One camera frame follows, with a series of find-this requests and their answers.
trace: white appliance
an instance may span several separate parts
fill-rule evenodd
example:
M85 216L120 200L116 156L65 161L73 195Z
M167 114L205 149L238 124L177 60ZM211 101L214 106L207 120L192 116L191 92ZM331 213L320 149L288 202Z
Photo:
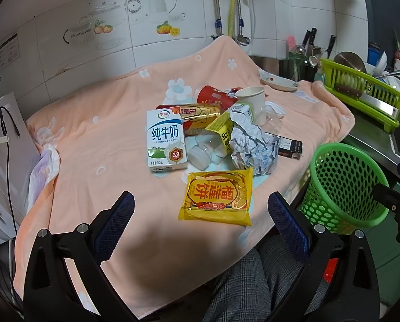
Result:
M18 137L8 113L6 110L2 110L9 139L10 199L18 228L27 214L27 195L30 174L34 166L40 160L40 154L27 131L14 94L10 93L1 97L0 105L4 106L10 112L20 132L20 137ZM0 125L0 137L2 136L2 128ZM8 200L6 162L7 146L6 143L2 143L0 144L0 244L15 237L14 224L12 222Z

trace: pink brush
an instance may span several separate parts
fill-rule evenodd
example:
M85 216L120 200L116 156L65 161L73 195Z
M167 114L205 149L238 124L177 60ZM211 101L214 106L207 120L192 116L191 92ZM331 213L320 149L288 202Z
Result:
M295 36L294 35L289 35L286 38L286 42L288 43L288 49L291 52L294 49L295 45L296 45Z

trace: yellow hose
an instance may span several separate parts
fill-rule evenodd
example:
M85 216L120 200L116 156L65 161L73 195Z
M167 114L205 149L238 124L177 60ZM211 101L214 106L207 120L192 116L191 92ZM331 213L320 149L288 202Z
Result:
M233 37L234 34L234 6L236 0L231 0L230 2L230 14L228 16L228 36Z

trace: yellow snack package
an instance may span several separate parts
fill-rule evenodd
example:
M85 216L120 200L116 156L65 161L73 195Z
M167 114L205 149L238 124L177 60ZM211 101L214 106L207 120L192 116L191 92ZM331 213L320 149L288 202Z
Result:
M179 219L251 225L252 168L188 175Z

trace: pink blanket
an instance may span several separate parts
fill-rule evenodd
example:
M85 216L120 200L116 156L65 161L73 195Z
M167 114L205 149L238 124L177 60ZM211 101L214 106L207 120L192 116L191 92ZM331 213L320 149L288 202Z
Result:
M301 140L300 160L278 158L270 176L254 178L252 227L178 220L187 170L152 173L146 164L146 111L163 103L190 103L201 85L257 86L258 67L229 37L179 60L148 65L84 88L33 115L27 126L40 149L57 147L60 174L41 192L16 240L14 285L20 296L37 232L70 232L110 208L130 191L136 209L102 269L122 300L139 317L180 298L223 272L273 226L267 213L271 192L295 197L311 157L323 143L340 141L354 125L347 107L321 83L303 82L297 93L272 90L267 100L286 110L281 135ZM210 166L227 169L230 164ZM68 263L84 305L94 309L73 262Z

